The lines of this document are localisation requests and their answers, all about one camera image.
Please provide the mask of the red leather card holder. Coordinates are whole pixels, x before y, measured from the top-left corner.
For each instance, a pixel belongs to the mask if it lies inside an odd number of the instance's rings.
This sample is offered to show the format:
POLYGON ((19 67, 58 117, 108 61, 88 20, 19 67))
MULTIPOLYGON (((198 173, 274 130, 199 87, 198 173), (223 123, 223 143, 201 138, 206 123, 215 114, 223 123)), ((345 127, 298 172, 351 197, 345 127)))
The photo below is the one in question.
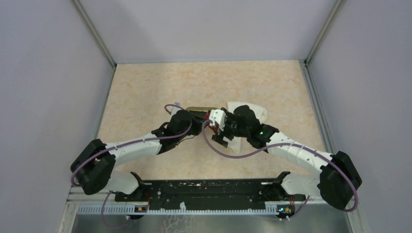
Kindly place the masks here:
POLYGON ((215 122, 215 120, 213 119, 213 117, 211 116, 212 112, 208 111, 206 113, 206 115, 204 115, 204 119, 206 121, 206 125, 214 132, 217 133, 218 132, 218 128, 219 128, 219 124, 217 124, 215 122))

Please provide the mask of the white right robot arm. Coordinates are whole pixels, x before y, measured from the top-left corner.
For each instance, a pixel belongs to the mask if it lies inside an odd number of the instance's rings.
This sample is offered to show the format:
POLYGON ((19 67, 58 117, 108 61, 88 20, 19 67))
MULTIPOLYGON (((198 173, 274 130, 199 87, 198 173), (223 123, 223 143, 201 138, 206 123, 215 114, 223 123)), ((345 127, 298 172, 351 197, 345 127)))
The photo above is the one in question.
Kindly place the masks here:
POLYGON ((248 105, 241 105, 232 113, 225 108, 210 110, 204 125, 216 128, 212 139, 224 147, 227 146, 225 138, 232 140, 240 137, 256 149, 239 158, 264 151, 281 156, 310 172, 310 175, 290 173, 277 183, 274 195, 279 200, 302 194, 320 197, 330 206, 344 212, 353 212, 358 207, 357 190, 362 179, 347 153, 328 153, 299 143, 279 129, 261 123, 248 105))

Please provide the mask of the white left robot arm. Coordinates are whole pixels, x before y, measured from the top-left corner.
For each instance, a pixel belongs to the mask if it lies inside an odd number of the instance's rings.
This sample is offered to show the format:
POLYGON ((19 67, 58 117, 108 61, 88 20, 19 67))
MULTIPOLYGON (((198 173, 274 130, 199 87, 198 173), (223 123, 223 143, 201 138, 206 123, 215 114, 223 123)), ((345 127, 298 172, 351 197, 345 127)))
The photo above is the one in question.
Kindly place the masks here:
POLYGON ((94 139, 70 166, 71 184, 81 187, 86 195, 108 189, 139 201, 146 194, 141 178, 133 172, 119 172, 115 168, 141 157, 174 149, 185 137, 199 135, 202 123, 208 116, 209 112, 178 110, 170 121, 137 139, 117 143, 94 139))

